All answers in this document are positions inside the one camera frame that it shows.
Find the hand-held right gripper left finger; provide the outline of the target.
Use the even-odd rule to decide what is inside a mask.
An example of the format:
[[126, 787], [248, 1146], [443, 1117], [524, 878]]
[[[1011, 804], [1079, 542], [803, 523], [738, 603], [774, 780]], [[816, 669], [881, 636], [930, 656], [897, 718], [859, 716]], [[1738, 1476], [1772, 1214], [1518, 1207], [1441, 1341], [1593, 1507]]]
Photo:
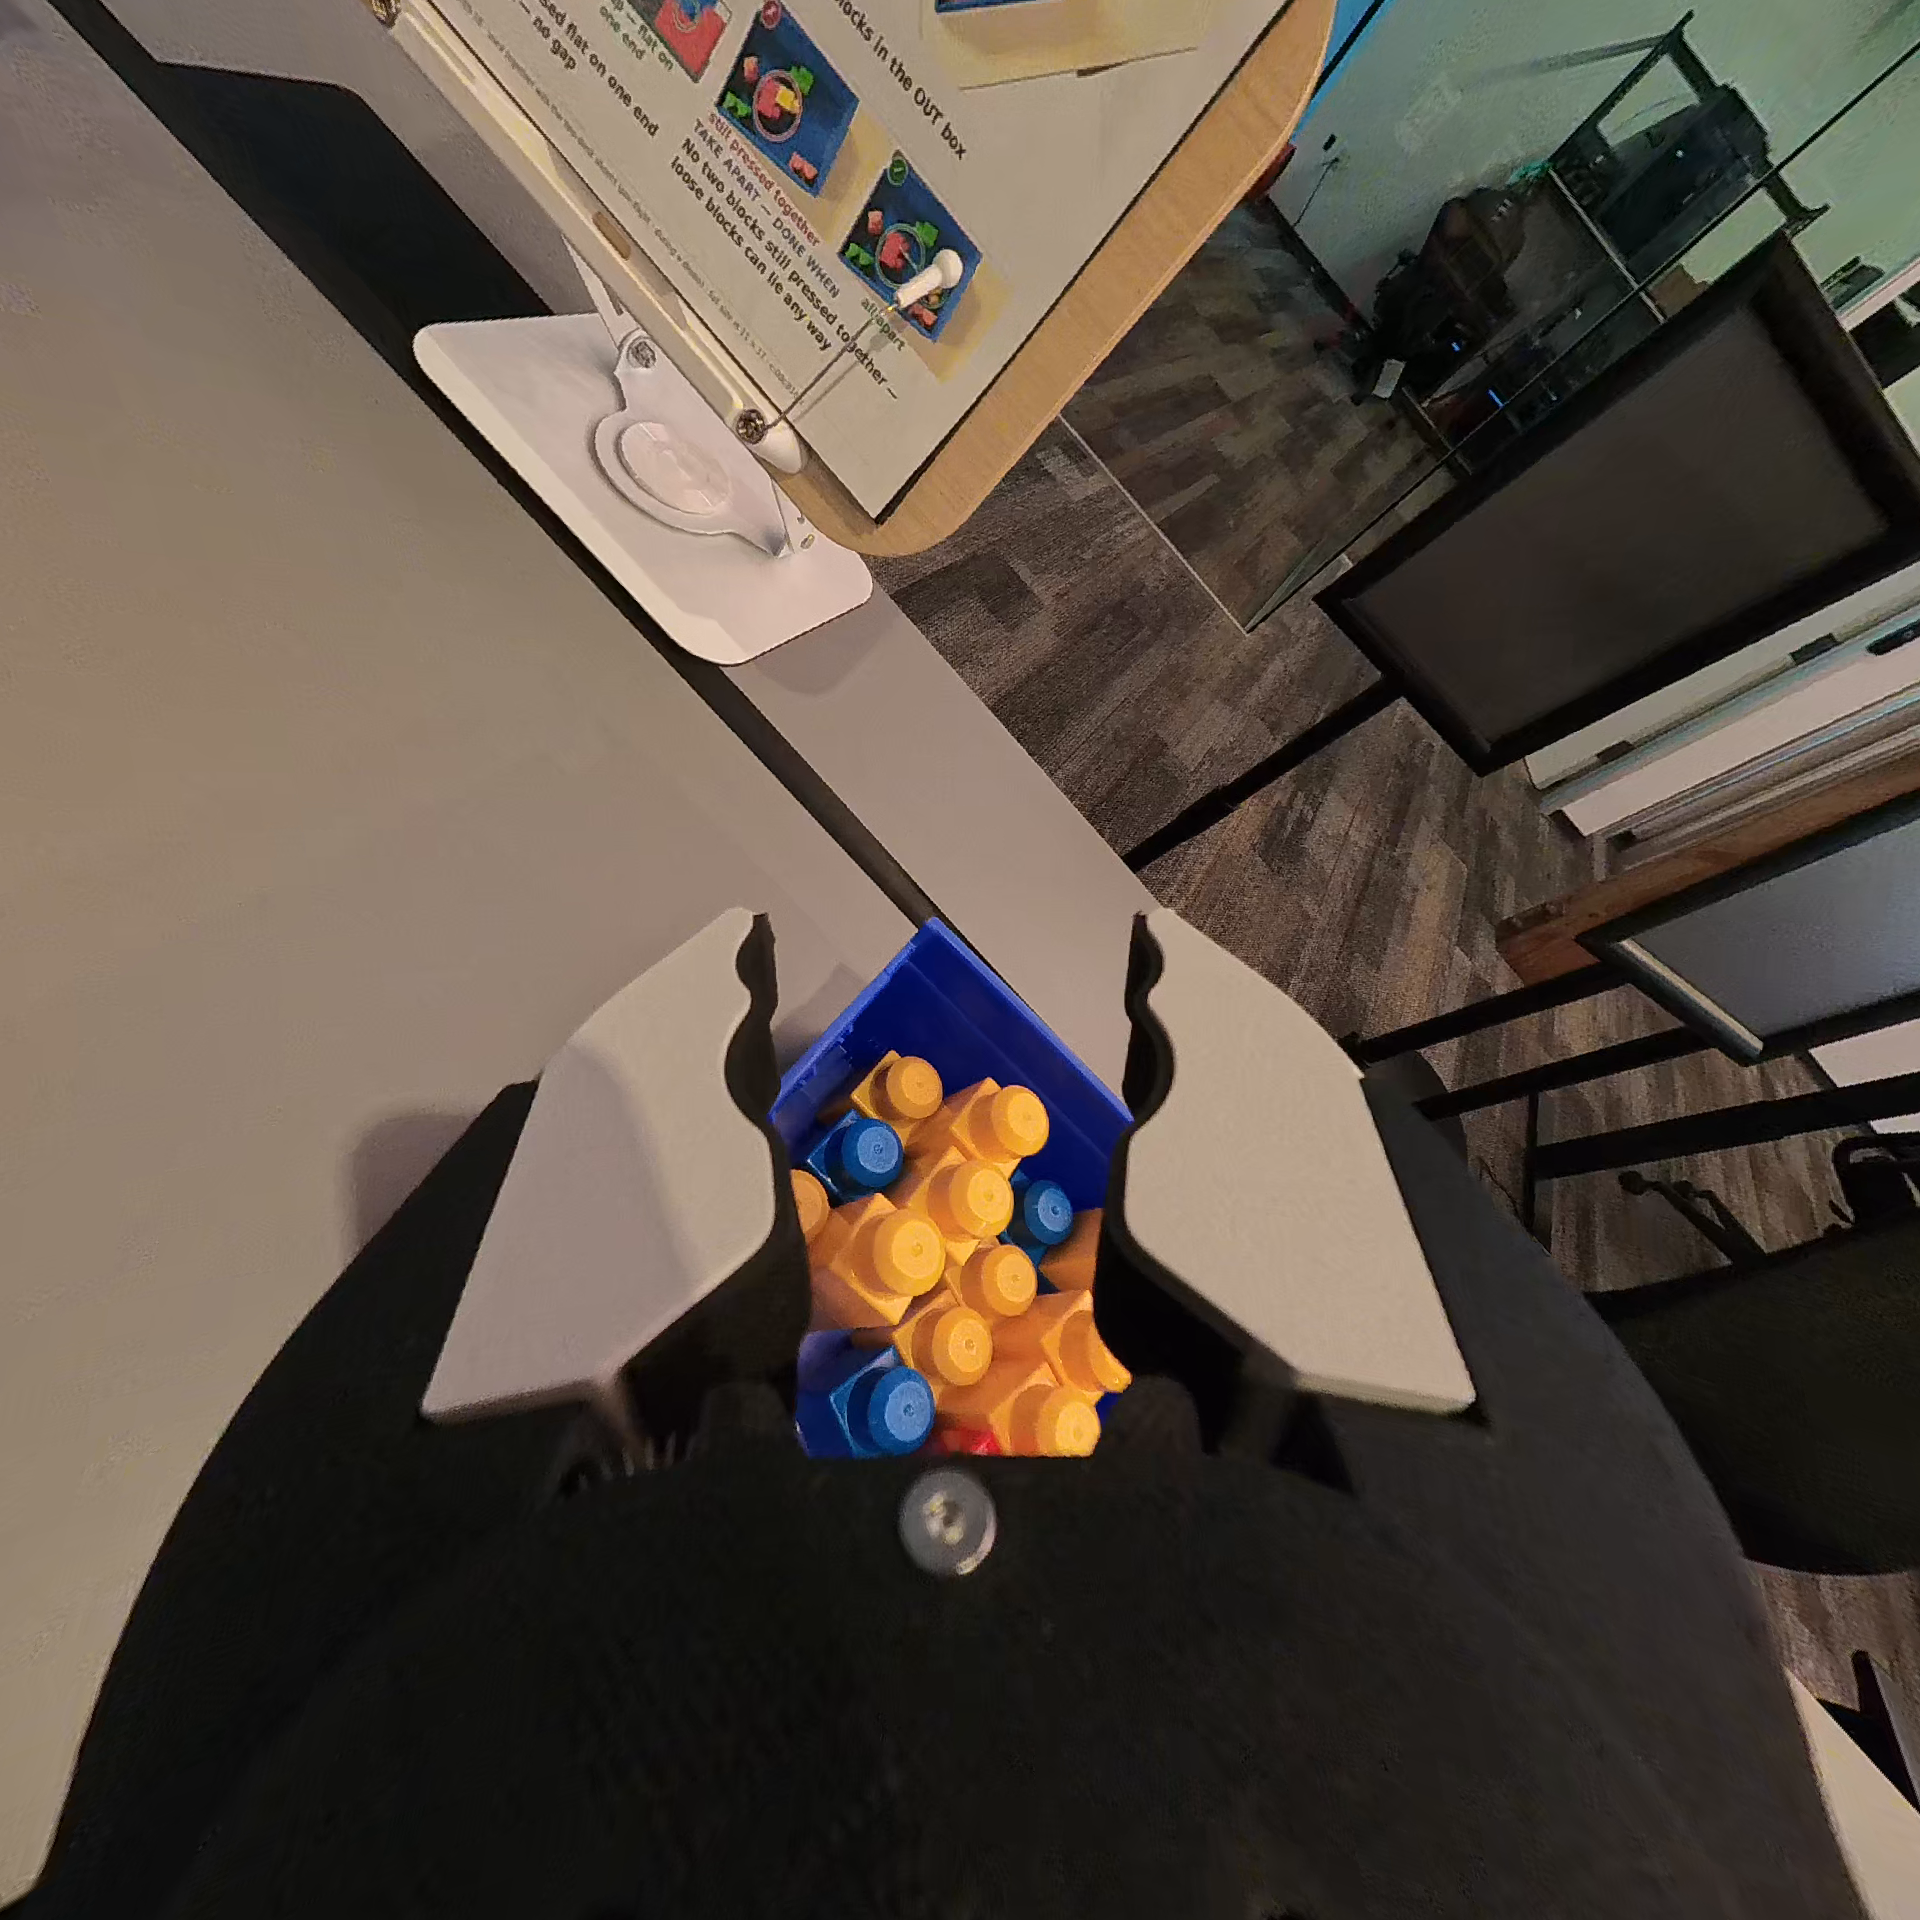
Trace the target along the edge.
[[426, 1381], [435, 1427], [588, 1405], [687, 1427], [793, 1392], [809, 1286], [770, 1124], [777, 946], [740, 906], [592, 1011], [539, 1073]]

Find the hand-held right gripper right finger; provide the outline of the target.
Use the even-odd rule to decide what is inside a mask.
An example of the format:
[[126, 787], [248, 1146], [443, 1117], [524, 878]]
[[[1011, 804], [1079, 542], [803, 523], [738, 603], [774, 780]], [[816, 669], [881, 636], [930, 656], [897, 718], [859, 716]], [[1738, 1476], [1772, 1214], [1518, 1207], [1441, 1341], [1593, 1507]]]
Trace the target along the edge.
[[1456, 1416], [1476, 1381], [1353, 1057], [1172, 912], [1132, 919], [1127, 1129], [1094, 1310], [1205, 1444], [1280, 1444], [1308, 1395]]

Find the cluster of assembled block steps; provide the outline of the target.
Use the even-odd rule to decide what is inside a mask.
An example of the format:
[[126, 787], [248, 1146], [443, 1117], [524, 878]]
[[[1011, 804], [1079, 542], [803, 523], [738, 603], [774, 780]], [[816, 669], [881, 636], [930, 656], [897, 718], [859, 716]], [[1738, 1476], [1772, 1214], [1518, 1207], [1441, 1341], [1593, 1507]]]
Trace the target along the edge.
[[1062, 1098], [960, 1054], [864, 1045], [793, 1141], [809, 1321], [798, 1442], [814, 1460], [1087, 1456], [1130, 1386], [1094, 1321], [1103, 1155]]

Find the blue plastic bin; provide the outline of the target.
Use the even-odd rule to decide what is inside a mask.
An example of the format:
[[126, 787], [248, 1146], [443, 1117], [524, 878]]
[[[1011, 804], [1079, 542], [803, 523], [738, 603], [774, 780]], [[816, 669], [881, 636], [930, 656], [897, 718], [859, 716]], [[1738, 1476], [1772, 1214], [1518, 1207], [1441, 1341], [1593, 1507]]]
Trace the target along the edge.
[[927, 924], [782, 1075], [770, 1118], [788, 1148], [788, 1163], [803, 1107], [828, 1091], [823, 1057], [864, 1045], [923, 1054], [954, 1049], [956, 1070], [966, 1075], [1011, 1075], [1045, 1098], [1062, 1098], [1070, 1124], [1085, 1135], [1085, 1142], [1070, 1148], [1067, 1168], [1087, 1172], [1094, 1155], [1106, 1160], [1094, 1189], [1099, 1209], [1127, 1121], [1125, 1107], [942, 924]]

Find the black screen easel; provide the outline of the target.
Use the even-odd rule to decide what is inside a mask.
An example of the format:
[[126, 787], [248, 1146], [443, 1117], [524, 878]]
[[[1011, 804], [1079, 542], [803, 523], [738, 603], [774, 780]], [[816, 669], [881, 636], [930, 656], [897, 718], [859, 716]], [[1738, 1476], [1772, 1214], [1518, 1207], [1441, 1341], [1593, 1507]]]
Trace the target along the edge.
[[1464, 1042], [1469, 1036], [1616, 992], [1632, 992], [1641, 1001], [1659, 1001], [1666, 1008], [1666, 1027], [1627, 1042], [1547, 1061], [1543, 1068], [1493, 1075], [1469, 1089], [1422, 1081], [1413, 1099], [1413, 1107], [1432, 1121], [1454, 1121], [1484, 1109], [1523, 1102], [1528, 1130], [1521, 1159], [1521, 1214], [1533, 1235], [1540, 1231], [1540, 1194], [1554, 1182], [1622, 1172], [1632, 1177], [1635, 1185], [1644, 1185], [1641, 1171], [1649, 1163], [1721, 1155], [1728, 1148], [1749, 1148], [1757, 1142], [1796, 1141], [1837, 1129], [1864, 1129], [1867, 1121], [1916, 1114], [1916, 1070], [1907, 1068], [1872, 1080], [1821, 1081], [1818, 1091], [1796, 1098], [1749, 1099], [1558, 1141], [1543, 1137], [1544, 1102], [1561, 1091], [1587, 1089], [1604, 1080], [1670, 1068], [1704, 1054], [1719, 1054], [1740, 1068], [1761, 1068], [1785, 1054], [1809, 1054], [1821, 1045], [1846, 1045], [1860, 1040], [1879, 1042], [1886, 1032], [1916, 1027], [1913, 994], [1895, 997], [1879, 1011], [1863, 1008], [1856, 1014], [1837, 1014], [1834, 1022], [1817, 1022], [1790, 1036], [1757, 1040], [1690, 994], [1652, 994], [1625, 968], [1587, 960], [1572, 972], [1479, 997], [1476, 1003], [1427, 1022], [1411, 1022], [1377, 1036], [1344, 1036], [1340, 1049], [1358, 1070], [1387, 1070], [1401, 1061], [1422, 1057], [1434, 1045]]

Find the black fabric chair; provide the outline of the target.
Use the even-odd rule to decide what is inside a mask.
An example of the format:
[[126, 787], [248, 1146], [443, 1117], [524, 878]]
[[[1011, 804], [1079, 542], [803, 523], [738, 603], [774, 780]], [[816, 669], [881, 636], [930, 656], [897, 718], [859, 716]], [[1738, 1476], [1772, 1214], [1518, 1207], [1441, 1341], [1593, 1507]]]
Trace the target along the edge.
[[1916, 1214], [1587, 1303], [1749, 1561], [1916, 1572]]

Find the framed grey screen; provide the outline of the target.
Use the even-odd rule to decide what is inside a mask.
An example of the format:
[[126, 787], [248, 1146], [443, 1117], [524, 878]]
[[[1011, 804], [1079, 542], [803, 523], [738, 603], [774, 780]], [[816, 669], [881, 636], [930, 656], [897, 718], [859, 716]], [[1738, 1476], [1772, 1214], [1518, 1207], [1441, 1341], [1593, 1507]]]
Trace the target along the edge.
[[1916, 444], [1776, 231], [1314, 603], [1484, 776], [1913, 560]]
[[1579, 946], [1731, 1061], [1913, 1022], [1916, 820], [1818, 836]]

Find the black desk mat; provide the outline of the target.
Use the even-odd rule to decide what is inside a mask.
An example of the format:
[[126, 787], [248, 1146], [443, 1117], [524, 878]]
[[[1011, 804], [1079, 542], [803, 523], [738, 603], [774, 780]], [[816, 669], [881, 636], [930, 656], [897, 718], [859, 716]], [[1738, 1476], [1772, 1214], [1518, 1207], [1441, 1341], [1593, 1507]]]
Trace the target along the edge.
[[547, 304], [349, 87], [162, 61], [209, 175], [290, 257], [403, 348], [428, 324]]

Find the instruction poster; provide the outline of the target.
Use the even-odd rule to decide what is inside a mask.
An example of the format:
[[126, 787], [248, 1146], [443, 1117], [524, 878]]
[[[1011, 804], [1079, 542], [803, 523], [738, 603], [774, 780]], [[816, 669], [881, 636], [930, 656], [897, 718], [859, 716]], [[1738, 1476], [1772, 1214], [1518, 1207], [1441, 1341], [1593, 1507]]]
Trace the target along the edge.
[[1290, 3], [371, 3], [722, 431], [886, 522], [1169, 168], [1283, 144]]

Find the black metal shelf rack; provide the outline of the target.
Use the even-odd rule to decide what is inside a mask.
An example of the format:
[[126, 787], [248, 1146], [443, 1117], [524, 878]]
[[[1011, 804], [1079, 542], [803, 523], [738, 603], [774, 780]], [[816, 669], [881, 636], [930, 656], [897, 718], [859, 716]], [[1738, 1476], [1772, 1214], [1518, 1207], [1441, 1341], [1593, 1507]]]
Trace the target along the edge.
[[1461, 468], [1544, 422], [1695, 303], [1707, 281], [1688, 260], [1731, 217], [1761, 211], [1800, 236], [1827, 211], [1793, 186], [1790, 158], [1772, 156], [1740, 87], [1708, 73], [1690, 16], [1627, 54], [1627, 73], [1544, 158], [1484, 183], [1523, 206], [1523, 246], [1505, 270], [1511, 317], [1427, 400], [1401, 389], [1399, 360], [1380, 357], [1395, 404]]

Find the metal poster bracket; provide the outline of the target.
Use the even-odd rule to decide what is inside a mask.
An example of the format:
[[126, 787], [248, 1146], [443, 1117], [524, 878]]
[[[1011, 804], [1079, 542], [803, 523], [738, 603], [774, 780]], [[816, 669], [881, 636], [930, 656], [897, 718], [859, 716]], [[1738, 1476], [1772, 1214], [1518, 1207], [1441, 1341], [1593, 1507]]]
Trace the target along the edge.
[[619, 402], [592, 431], [602, 478], [639, 516], [702, 540], [740, 540], [765, 559], [793, 559], [816, 542], [809, 522], [765, 468], [725, 452], [702, 397], [630, 330], [611, 351]]

